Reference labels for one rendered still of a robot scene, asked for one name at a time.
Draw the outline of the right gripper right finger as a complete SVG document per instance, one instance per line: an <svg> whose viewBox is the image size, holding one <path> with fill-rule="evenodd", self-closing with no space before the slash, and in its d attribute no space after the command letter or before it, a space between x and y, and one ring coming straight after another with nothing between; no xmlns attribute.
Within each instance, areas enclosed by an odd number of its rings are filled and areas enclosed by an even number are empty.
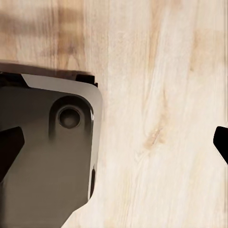
<svg viewBox="0 0 228 228"><path fill-rule="evenodd" d="M228 128L221 126L216 128L213 144L228 164Z"/></svg>

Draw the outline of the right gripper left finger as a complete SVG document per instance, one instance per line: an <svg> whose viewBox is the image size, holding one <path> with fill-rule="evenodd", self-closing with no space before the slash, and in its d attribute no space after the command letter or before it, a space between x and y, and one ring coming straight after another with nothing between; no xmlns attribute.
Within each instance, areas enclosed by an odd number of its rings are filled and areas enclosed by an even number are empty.
<svg viewBox="0 0 228 228"><path fill-rule="evenodd" d="M25 139L21 127L0 132L0 183L20 153Z"/></svg>

